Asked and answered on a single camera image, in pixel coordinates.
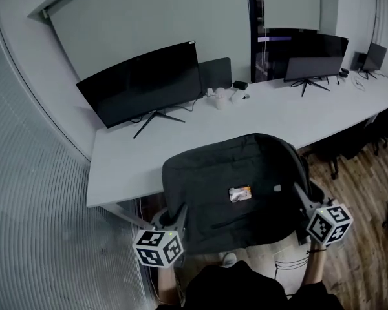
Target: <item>white shoe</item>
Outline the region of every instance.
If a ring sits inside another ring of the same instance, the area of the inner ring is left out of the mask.
[[[236,263],[237,263],[237,256],[235,255],[235,253],[225,254],[224,258],[222,259],[222,266],[225,268],[232,267]]]

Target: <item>white desk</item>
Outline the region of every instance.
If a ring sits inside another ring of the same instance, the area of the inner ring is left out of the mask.
[[[289,87],[283,80],[250,86],[250,99],[225,110],[217,110],[214,98],[202,98],[193,112],[168,109],[170,116],[185,123],[154,118],[143,125],[126,123],[96,133],[87,191],[87,206],[102,206],[115,212],[110,203],[122,202],[162,192],[162,164],[189,149],[232,139],[250,133],[277,136],[301,148],[347,129],[388,108],[388,78],[361,80],[365,92],[352,78],[336,77],[319,82],[330,92],[308,86],[303,98],[301,87]]]

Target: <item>black shirt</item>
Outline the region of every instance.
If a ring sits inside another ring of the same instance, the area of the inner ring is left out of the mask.
[[[323,283],[306,285],[288,300],[282,285],[243,262],[205,267],[188,285],[185,309],[343,309]],[[180,309],[161,305],[158,309]]]

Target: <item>black bag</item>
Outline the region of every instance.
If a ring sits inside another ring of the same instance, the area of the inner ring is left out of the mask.
[[[188,254],[278,242],[302,220],[294,182],[310,196],[308,171],[296,150],[266,134],[176,155],[162,167],[162,182],[171,218],[188,206]],[[229,189],[247,185],[252,198],[231,202]]]

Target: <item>monitor stand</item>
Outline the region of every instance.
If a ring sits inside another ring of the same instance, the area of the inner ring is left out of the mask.
[[[366,70],[361,70],[361,71],[365,73],[365,76],[367,76],[367,80],[369,80],[369,76],[371,76],[371,77],[373,77],[375,79],[378,79],[373,74],[371,74],[369,71],[366,71]]]
[[[326,87],[323,87],[323,86],[321,86],[319,84],[316,84],[315,82],[311,81],[310,79],[304,79],[304,80],[296,81],[295,83],[291,84],[290,87],[297,87],[297,86],[303,85],[303,91],[302,91],[302,97],[303,97],[303,94],[305,94],[306,86],[308,84],[309,85],[314,85],[314,86],[322,88],[324,90],[328,90]]]
[[[147,124],[153,120],[153,118],[155,116],[158,116],[158,117],[162,117],[162,118],[166,118],[166,119],[170,119],[171,121],[180,121],[181,123],[185,123],[185,121],[181,120],[181,119],[178,119],[178,118],[174,118],[174,117],[171,117],[171,116],[167,116],[161,112],[154,112],[152,115],[150,115],[150,117],[148,118],[148,120],[144,123],[144,125],[142,125],[141,129],[134,135],[134,138],[136,138],[137,135],[139,135],[139,133],[141,133],[141,131],[144,129],[144,127],[147,126]]]

